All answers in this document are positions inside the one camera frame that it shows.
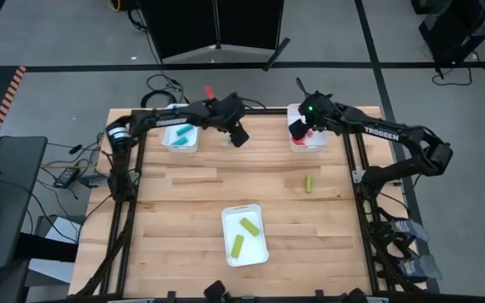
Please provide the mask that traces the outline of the dark grey desk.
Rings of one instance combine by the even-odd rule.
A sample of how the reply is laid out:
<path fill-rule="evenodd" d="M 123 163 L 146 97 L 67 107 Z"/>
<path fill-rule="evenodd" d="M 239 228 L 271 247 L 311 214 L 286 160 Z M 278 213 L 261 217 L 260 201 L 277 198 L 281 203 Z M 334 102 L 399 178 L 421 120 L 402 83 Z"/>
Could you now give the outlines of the dark grey desk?
<path fill-rule="evenodd" d="M 46 145 L 44 136 L 0 138 L 0 268 L 19 258 L 21 229 Z"/>

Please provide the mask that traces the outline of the large white plastic bin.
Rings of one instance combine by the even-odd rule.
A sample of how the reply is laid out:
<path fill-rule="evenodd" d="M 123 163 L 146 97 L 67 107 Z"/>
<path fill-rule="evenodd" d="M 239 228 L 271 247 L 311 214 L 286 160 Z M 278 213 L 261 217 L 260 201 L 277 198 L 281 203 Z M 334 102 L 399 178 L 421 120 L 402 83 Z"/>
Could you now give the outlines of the large white plastic bin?
<path fill-rule="evenodd" d="M 258 236 L 251 235 L 240 220 L 247 218 L 259 230 Z M 227 264 L 231 267 L 243 267 L 265 263 L 269 259 L 261 207 L 256 204 L 225 208 L 221 213 L 223 239 Z M 244 236 L 242 250 L 238 258 L 230 256 L 236 235 Z"/>

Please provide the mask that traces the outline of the black power supply brick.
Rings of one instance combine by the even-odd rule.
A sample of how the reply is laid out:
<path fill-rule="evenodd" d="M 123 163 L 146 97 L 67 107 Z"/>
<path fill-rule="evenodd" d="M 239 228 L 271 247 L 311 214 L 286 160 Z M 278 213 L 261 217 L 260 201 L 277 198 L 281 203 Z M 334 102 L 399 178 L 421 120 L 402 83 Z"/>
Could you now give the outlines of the black power supply brick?
<path fill-rule="evenodd" d="M 80 169 L 78 167 L 67 167 L 53 183 L 55 188 L 66 189 L 71 183 L 75 181 Z"/>

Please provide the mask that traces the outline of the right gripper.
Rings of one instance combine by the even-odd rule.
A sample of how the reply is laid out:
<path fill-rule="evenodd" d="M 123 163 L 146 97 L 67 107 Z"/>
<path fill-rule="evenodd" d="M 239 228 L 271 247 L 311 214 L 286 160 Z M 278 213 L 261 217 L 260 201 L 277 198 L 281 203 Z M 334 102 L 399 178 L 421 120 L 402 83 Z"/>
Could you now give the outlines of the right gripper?
<path fill-rule="evenodd" d="M 327 95 L 319 93 L 318 91 L 307 95 L 298 108 L 298 112 L 304 118 L 305 123 L 302 120 L 298 120 L 288 127 L 292 139 L 299 141 L 311 127 L 324 126 L 325 116 L 332 111 L 333 102 Z"/>

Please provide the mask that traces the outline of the black table clamp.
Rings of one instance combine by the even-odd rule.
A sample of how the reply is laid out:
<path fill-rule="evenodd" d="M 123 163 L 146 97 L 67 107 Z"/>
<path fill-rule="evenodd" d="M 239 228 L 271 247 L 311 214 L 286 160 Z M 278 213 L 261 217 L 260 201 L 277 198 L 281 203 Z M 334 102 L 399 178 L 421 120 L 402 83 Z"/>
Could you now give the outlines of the black table clamp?
<path fill-rule="evenodd" d="M 342 294 L 341 303 L 368 303 L 368 299 L 364 292 L 356 288 L 350 291 L 348 294 Z"/>

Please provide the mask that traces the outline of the grey foot pedal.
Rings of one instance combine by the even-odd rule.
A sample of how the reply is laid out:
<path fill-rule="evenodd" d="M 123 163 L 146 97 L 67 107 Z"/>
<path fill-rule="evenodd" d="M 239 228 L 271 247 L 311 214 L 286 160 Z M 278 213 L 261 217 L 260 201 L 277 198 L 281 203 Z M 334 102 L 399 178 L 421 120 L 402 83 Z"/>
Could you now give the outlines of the grey foot pedal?
<path fill-rule="evenodd" d="M 398 267 L 408 279 L 441 279 L 442 273 L 432 255 L 400 260 Z"/>
<path fill-rule="evenodd" d="M 402 233 L 407 237 L 415 237 L 425 242 L 430 239 L 430 234 L 415 221 L 401 219 L 392 221 L 390 225 L 394 232 Z"/>

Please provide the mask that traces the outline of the black aluminium table frame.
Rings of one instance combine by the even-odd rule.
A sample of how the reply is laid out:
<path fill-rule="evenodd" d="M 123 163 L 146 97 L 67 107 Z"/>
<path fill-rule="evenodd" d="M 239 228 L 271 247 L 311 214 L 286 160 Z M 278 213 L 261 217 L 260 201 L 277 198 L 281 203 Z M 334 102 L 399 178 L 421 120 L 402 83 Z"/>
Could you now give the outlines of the black aluminium table frame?
<path fill-rule="evenodd" d="M 385 281 L 386 291 L 389 293 L 407 294 L 408 292 L 423 291 L 417 284 L 412 283 L 391 263 L 388 251 L 378 236 L 369 229 L 371 222 L 380 222 L 376 197 L 367 198 L 362 191 L 362 183 L 358 176 L 352 142 L 349 134 L 343 134 L 344 149 L 347 157 L 349 176 L 354 192 L 354 202 L 359 221 L 366 267 L 370 279 L 370 289 L 373 295 L 384 293 L 379 281 Z"/>
<path fill-rule="evenodd" d="M 111 169 L 108 177 L 110 198 L 115 207 L 110 227 L 107 251 L 104 260 L 90 280 L 72 297 L 88 300 L 118 300 L 123 295 L 126 261 L 130 253 L 131 235 L 136 213 L 139 179 L 131 177 L 129 162 L 131 148 L 139 146 L 135 173 L 141 172 L 142 156 L 147 132 L 151 126 L 143 110 L 134 110 L 121 116 L 106 127 L 106 135 L 112 154 L 108 157 Z M 109 280 L 113 262 L 121 256 L 120 277 L 114 293 L 109 293 Z"/>

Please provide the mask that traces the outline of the small white plastic bin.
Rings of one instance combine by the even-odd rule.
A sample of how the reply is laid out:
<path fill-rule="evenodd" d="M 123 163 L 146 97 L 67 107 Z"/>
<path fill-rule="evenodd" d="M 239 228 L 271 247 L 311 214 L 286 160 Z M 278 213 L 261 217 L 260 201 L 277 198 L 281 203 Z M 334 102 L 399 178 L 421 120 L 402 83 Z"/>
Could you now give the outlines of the small white plastic bin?
<path fill-rule="evenodd" d="M 162 144 L 172 153 L 198 150 L 200 129 L 190 124 L 170 125 L 163 131 Z"/>
<path fill-rule="evenodd" d="M 287 106 L 287 119 L 288 123 L 287 125 L 289 126 L 290 124 L 297 122 L 298 120 L 302 120 L 305 123 L 305 120 L 303 117 L 300 116 L 298 112 L 300 104 L 289 104 Z M 288 138 L 290 141 L 290 149 L 294 153 L 304 153 L 304 152 L 319 152 L 321 151 L 328 143 L 328 137 L 327 134 L 323 132 L 319 132 L 314 130 L 313 131 L 313 136 L 309 139 L 306 140 L 306 147 L 302 146 L 296 146 L 292 142 L 292 137 L 289 131 L 288 133 Z"/>

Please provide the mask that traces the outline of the black equipment cart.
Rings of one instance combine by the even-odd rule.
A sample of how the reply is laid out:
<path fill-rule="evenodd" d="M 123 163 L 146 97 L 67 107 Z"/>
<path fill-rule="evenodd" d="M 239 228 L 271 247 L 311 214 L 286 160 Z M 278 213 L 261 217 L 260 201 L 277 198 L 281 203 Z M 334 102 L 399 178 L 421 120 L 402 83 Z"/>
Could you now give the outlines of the black equipment cart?
<path fill-rule="evenodd" d="M 440 0 L 418 30 L 435 63 L 461 64 L 485 40 L 485 0 Z"/>

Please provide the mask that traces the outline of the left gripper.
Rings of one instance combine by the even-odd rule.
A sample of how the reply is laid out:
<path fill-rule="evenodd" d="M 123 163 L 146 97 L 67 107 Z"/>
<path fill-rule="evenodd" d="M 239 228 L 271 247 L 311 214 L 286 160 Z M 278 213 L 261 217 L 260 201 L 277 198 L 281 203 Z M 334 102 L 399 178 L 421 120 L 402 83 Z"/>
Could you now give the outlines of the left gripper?
<path fill-rule="evenodd" d="M 241 147 L 248 139 L 248 133 L 237 122 L 245 115 L 245 107 L 237 93 L 230 93 L 223 100 L 211 105 L 211 125 L 220 130 L 235 130 L 230 134 L 230 142 Z"/>

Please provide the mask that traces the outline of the black divider panel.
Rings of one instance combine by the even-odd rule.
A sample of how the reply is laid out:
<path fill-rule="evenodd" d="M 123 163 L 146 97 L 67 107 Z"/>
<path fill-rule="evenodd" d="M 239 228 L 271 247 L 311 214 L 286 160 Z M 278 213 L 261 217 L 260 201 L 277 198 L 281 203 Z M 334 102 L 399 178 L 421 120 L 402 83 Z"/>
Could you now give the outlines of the black divider panel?
<path fill-rule="evenodd" d="M 224 46 L 269 51 L 269 70 L 290 44 L 280 37 L 285 0 L 136 0 L 153 54 L 166 59 Z"/>

